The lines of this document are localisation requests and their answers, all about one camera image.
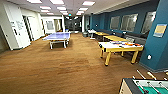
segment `foosball rod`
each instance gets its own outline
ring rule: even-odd
[[[161,94],[150,82],[147,83],[157,92],[157,94]]]
[[[143,90],[144,94],[148,94],[148,93],[149,93],[148,90],[145,90],[145,89],[143,88],[143,86],[139,83],[139,81],[136,81],[136,83],[141,87],[141,89]]]
[[[147,74],[150,75],[150,76],[151,76],[152,78],[154,78],[155,80],[157,80],[156,77],[155,77],[152,73],[147,72]],[[160,84],[162,87],[164,87],[166,90],[168,90],[168,88],[167,88],[166,86],[164,86],[164,85],[162,84],[162,82],[159,82],[159,84]]]
[[[146,78],[140,73],[139,70],[137,70],[137,72],[139,73],[139,75],[141,75],[141,77],[142,77],[143,79],[146,79]]]
[[[161,94],[150,82],[147,82],[156,92],[157,92],[157,94]]]
[[[143,79],[146,79],[146,78],[140,73],[139,70],[137,70],[137,72],[138,72],[139,75],[141,75],[141,77],[142,77]],[[148,94],[148,93],[149,93],[148,90],[145,90],[145,89],[143,88],[143,86],[139,83],[139,81],[137,81],[136,83],[141,87],[141,89],[143,90],[144,94]]]
[[[156,77],[155,77],[152,73],[147,72],[147,74],[148,74],[149,76],[151,76],[154,80],[157,80]]]
[[[162,82],[159,82],[159,84],[160,84],[162,87],[164,87],[164,88],[168,91],[168,88],[167,88],[166,86],[164,86],[164,85],[162,84]]]

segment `window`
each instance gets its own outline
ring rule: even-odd
[[[141,33],[145,34],[150,31],[153,20],[155,19],[156,11],[148,12]]]
[[[110,29],[118,29],[119,19],[119,16],[111,17]]]
[[[134,31],[138,14],[124,15],[122,18],[121,30]]]

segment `white wall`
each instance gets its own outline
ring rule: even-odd
[[[21,13],[29,18],[30,27],[33,33],[34,40],[39,39],[44,36],[44,31],[42,30],[41,15],[37,12],[21,8]]]
[[[47,24],[46,21],[53,21],[54,24],[54,19],[61,19],[62,20],[62,28],[63,28],[63,32],[65,32],[65,25],[64,25],[64,17],[63,16],[41,16],[41,18],[43,19],[43,23],[44,23],[44,29],[45,29],[45,33],[54,33],[54,30],[48,30],[47,29]]]
[[[18,48],[14,32],[11,32],[12,27],[10,26],[10,22],[6,14],[2,0],[0,0],[0,25],[2,27],[5,38],[8,41],[10,49],[13,50],[13,48]]]
[[[30,45],[20,8],[6,0],[1,0],[0,10],[0,24],[10,49],[20,49]]]

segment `wooden table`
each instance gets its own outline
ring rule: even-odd
[[[95,34],[96,34],[95,37],[98,41],[103,41],[103,36],[108,36],[109,35],[109,34],[104,33],[104,32],[96,32]]]
[[[117,37],[114,35],[110,35],[110,36],[103,36],[103,41],[106,39],[109,39],[110,41],[128,41],[127,39],[121,38],[121,37]]]
[[[106,57],[106,62],[105,62],[106,66],[108,66],[112,52],[135,51],[131,61],[131,63],[135,63],[136,57],[138,55],[138,51],[143,50],[143,45],[129,46],[125,44],[126,42],[98,42],[98,43],[101,48],[101,58],[103,57],[103,52],[108,52],[108,55]]]

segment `table leg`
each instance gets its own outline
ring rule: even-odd
[[[122,57],[124,56],[124,51],[121,52],[121,56],[122,56]]]
[[[90,39],[95,39],[95,38],[93,38],[93,33],[91,33],[91,37],[90,37]]]
[[[138,55],[138,51],[135,51],[135,52],[134,52],[134,55],[133,55],[133,57],[132,57],[131,63],[135,63],[135,60],[136,60],[136,58],[137,58],[137,55]]]
[[[52,42],[50,41],[50,48],[52,49]]]
[[[103,58],[103,50],[101,50],[101,55],[100,55],[101,58]]]
[[[65,42],[65,40],[64,40],[64,48],[66,48],[66,42]]]
[[[110,60],[110,56],[111,56],[111,52],[109,52],[107,57],[106,57],[105,66],[108,66],[108,63],[109,63],[109,60]]]

